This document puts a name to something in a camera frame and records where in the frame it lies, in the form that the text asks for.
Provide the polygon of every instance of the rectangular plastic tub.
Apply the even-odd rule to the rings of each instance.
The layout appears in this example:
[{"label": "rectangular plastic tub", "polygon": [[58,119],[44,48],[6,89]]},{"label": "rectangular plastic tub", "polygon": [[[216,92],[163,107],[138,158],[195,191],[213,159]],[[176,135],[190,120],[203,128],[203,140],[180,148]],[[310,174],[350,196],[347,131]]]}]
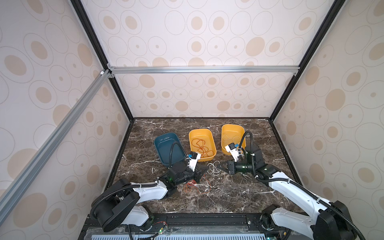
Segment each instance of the rectangular plastic tub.
[{"label": "rectangular plastic tub", "polygon": [[[172,144],[174,142],[179,142],[180,140],[174,132],[169,132],[155,138],[153,143],[155,144],[155,148],[157,154],[159,155],[161,163],[168,167],[169,166],[169,152]],[[185,155],[180,147],[175,144],[172,151],[172,164],[175,162],[183,161],[185,159]]]},{"label": "rectangular plastic tub", "polygon": [[216,146],[212,132],[206,128],[194,129],[189,132],[191,151],[201,154],[199,162],[212,160],[216,153]]},{"label": "rectangular plastic tub", "polygon": [[[240,125],[223,125],[221,128],[221,151],[226,155],[231,155],[229,152],[226,151],[225,146],[230,143],[240,144],[244,132],[244,128]],[[245,147],[245,139],[243,141],[242,147]]]}]

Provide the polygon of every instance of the red wire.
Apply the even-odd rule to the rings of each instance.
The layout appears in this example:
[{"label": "red wire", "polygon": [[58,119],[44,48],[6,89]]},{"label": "red wire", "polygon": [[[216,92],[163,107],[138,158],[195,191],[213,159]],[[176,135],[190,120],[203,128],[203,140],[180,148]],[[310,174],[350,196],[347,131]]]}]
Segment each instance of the red wire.
[{"label": "red wire", "polygon": [[184,192],[185,192],[185,193],[188,193],[188,192],[191,192],[193,188],[196,188],[196,189],[197,189],[197,192],[198,192],[199,194],[201,194],[201,195],[209,193],[209,192],[211,191],[211,188],[212,188],[212,187],[211,187],[211,183],[208,181],[208,179],[205,177],[205,175],[203,175],[202,178],[204,178],[204,179],[208,182],[208,184],[209,184],[209,190],[208,190],[207,192],[202,192],[202,193],[201,193],[201,192],[199,191],[199,188],[195,186],[195,184],[197,184],[197,182],[196,182],[195,180],[191,180],[191,181],[187,182],[187,183],[184,185],[184,187],[183,187]]},{"label": "red wire", "polygon": [[164,225],[167,225],[167,226],[168,226],[168,224],[167,224],[167,222],[166,222],[166,221],[159,221],[159,222],[157,222],[157,223],[154,223],[154,224],[158,224],[158,223],[163,223]]}]

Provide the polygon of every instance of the patterned wallpaper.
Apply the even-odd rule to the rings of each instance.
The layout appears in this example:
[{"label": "patterned wallpaper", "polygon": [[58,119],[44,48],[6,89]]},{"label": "patterned wallpaper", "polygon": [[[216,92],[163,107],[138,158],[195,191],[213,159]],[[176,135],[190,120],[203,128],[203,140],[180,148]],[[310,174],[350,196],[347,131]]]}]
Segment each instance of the patterned wallpaper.
[{"label": "patterned wallpaper", "polygon": [[293,73],[117,74],[135,117],[269,117]]},{"label": "patterned wallpaper", "polygon": [[127,128],[107,81],[0,227],[0,240],[77,240]]},{"label": "patterned wallpaper", "polygon": [[67,1],[0,1],[0,195],[100,70]]},{"label": "patterned wallpaper", "polygon": [[252,66],[298,64],[333,0],[82,2],[112,66]]},{"label": "patterned wallpaper", "polygon": [[275,124],[303,184],[384,231],[384,0],[340,13]]}]

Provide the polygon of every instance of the orange rope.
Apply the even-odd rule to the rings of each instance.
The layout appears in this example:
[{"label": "orange rope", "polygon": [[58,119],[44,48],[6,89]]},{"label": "orange rope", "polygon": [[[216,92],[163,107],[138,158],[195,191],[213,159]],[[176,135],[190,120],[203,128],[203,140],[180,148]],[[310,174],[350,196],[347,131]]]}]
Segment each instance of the orange rope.
[{"label": "orange rope", "polygon": [[205,141],[202,139],[198,139],[198,138],[192,139],[191,144],[192,144],[192,146],[197,148],[198,152],[201,153],[201,157],[212,157],[214,155],[213,150],[209,150],[209,148],[207,146],[204,146]]},{"label": "orange rope", "polygon": [[199,191],[199,188],[196,187],[197,182],[196,182],[195,180],[191,180],[191,181],[187,182],[187,183],[184,185],[184,192],[185,192],[185,193],[189,193],[189,192],[192,191],[193,188],[196,188],[196,189],[197,189],[197,192],[198,192],[200,195],[209,193],[209,192],[211,191],[211,188],[212,188],[212,187],[211,187],[211,183],[208,181],[208,179],[205,177],[205,175],[203,175],[202,178],[204,178],[204,179],[208,182],[208,184],[209,184],[209,190],[208,190],[207,192],[200,192],[200,191]]}]

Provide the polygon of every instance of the marble table surface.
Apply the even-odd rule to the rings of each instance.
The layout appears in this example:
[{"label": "marble table surface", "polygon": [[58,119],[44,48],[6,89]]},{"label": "marble table surface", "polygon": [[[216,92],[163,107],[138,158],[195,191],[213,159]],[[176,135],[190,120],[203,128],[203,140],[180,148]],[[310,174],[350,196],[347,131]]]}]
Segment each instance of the marble table surface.
[{"label": "marble table surface", "polygon": [[[272,132],[269,122],[265,119],[136,119],[124,150],[114,181],[124,177],[131,182],[153,182],[167,168],[161,164],[153,141],[159,135],[174,132],[180,139],[187,153],[190,152],[189,131],[197,128],[208,128],[212,131],[217,154],[212,161],[200,162],[207,165],[210,162],[222,163],[231,156],[221,152],[221,128],[224,124],[238,124],[246,131],[253,133],[254,142],[262,150],[264,160],[280,168],[292,177],[292,173]],[[278,204],[287,210],[302,212],[293,202],[282,194],[261,183],[246,180],[241,173],[229,175],[221,171],[218,175],[205,174],[199,188],[207,194],[199,194],[193,188],[185,192],[184,185],[179,185],[177,192],[170,198],[151,200],[142,203],[152,213],[255,213],[261,212],[270,204]]]}]

